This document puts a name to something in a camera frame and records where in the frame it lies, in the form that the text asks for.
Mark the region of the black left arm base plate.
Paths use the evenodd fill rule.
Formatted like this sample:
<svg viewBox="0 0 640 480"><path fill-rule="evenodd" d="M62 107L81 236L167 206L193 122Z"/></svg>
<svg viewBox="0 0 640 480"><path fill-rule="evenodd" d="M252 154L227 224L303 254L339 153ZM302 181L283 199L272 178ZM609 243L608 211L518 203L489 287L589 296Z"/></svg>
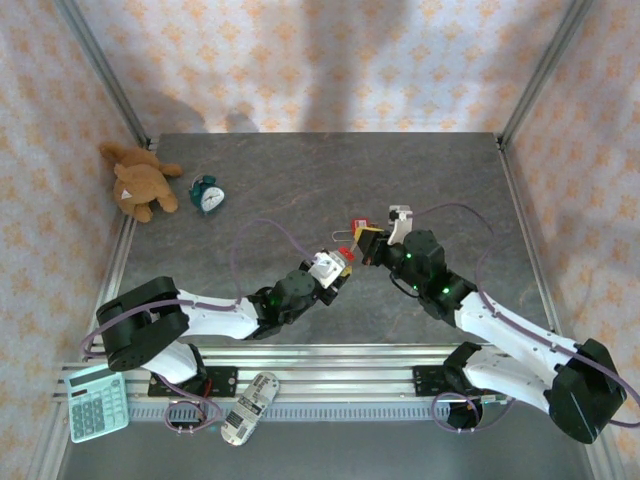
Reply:
<svg viewBox="0 0 640 480"><path fill-rule="evenodd" d="M189 394L202 397L234 397L236 394L239 370L229 366L205 366L190 380L177 387ZM167 397L174 392L167 387L158 375L152 374L148 385L149 397Z"/></svg>

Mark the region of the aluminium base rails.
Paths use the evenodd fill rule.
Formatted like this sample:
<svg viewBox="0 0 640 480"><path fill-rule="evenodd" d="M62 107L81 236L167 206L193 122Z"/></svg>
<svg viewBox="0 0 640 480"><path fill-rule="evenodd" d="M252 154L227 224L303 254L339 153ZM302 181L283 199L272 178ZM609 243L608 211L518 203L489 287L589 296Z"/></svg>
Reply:
<svg viewBox="0 0 640 480"><path fill-rule="evenodd" d="M282 402L415 402L412 368L440 365L454 344L285 345L247 342L202 347L207 366L238 369L237 390L258 373L280 381Z"/></svg>

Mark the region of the aluminium frame post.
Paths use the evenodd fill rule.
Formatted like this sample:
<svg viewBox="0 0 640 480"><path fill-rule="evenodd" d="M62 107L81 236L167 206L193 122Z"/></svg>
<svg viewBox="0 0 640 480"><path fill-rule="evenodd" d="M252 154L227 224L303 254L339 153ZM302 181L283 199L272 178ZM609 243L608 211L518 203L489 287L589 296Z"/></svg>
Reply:
<svg viewBox="0 0 640 480"><path fill-rule="evenodd" d="M147 148L151 143L151 138L147 135L121 82L117 78L76 0L53 0L53 4L75 36L80 48L114 102L136 143L140 147Z"/></svg>
<svg viewBox="0 0 640 480"><path fill-rule="evenodd" d="M545 84L556 70L564 52L581 27L594 0L571 0L563 19L537 63L523 93L501 132L495 135L498 150L505 152L541 94Z"/></svg>

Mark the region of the aluminium side rail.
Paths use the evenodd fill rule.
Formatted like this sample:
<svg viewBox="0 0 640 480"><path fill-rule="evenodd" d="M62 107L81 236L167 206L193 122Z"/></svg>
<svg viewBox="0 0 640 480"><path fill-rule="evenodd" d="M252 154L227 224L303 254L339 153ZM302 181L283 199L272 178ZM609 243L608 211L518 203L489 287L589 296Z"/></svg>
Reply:
<svg viewBox="0 0 640 480"><path fill-rule="evenodd" d="M506 177L516 215L518 217L518 222L522 231L523 239L541 297L541 302L543 304L548 326L552 332L558 335L563 335L563 327L558 316L556 305L554 303L554 300L552 299L550 285L542 270L542 265L533 237L533 231L531 229L531 224L525 211L525 204L520 191L520 187L518 185L518 181L516 179L515 170L511 166L507 153L504 150L498 150L498 156Z"/></svg>
<svg viewBox="0 0 640 480"><path fill-rule="evenodd" d="M121 213L123 214L123 217L119 225L116 246L114 247L114 251L110 258L110 265L107 270L104 285L100 290L100 300L105 300L106 294L114 293L116 288L120 285L124 270L124 262L126 260L125 250L131 245L134 223L136 220L131 216L124 214L122 211Z"/></svg>

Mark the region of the mint green calculator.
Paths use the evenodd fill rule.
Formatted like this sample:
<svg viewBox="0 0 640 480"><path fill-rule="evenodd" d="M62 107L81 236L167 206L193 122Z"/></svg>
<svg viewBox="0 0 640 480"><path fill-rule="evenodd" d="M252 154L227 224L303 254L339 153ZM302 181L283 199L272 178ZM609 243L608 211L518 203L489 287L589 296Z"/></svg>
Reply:
<svg viewBox="0 0 640 480"><path fill-rule="evenodd" d="M130 423L124 376L106 364L85 368L64 379L71 441L93 440Z"/></svg>

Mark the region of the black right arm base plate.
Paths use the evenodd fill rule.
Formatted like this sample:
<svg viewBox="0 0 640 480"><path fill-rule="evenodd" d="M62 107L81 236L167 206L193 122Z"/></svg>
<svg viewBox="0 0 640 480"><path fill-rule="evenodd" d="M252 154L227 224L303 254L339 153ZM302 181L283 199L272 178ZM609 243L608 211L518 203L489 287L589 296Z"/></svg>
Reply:
<svg viewBox="0 0 640 480"><path fill-rule="evenodd" d="M418 397L435 397L447 392L469 397L497 395L496 391L472 386L460 374L444 365L416 365L412 368L412 381Z"/></svg>

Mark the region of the brown teddy bear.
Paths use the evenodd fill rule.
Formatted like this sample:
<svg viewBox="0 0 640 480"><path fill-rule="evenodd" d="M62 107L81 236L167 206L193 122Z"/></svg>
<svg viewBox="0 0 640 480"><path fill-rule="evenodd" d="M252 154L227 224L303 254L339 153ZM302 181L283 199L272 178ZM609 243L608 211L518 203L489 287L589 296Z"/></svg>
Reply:
<svg viewBox="0 0 640 480"><path fill-rule="evenodd" d="M98 149L113 168L113 198L124 214L140 223L148 223L153 217L153 202L167 213L178 209L178 199L168 178L183 175L180 165L163 163L149 150L126 147L117 142L103 142Z"/></svg>

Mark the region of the white remote control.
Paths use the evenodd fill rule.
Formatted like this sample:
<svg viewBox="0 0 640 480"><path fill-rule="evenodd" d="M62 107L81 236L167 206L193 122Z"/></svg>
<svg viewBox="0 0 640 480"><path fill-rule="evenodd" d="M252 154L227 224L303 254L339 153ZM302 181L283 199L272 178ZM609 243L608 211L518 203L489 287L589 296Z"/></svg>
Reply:
<svg viewBox="0 0 640 480"><path fill-rule="evenodd" d="M221 426L222 439L231 446L244 445L270 408L280 389L272 372L260 372L250 382Z"/></svg>

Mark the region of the green alarm clock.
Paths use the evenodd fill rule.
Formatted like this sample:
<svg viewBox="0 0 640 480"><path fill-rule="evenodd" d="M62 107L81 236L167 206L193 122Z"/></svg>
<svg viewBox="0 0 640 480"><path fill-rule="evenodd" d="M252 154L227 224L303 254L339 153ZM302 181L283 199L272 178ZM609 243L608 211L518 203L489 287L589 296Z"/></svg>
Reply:
<svg viewBox="0 0 640 480"><path fill-rule="evenodd" d="M225 200L225 192L211 175L199 175L191 183L189 199L191 204L203 215L209 215L218 209Z"/></svg>

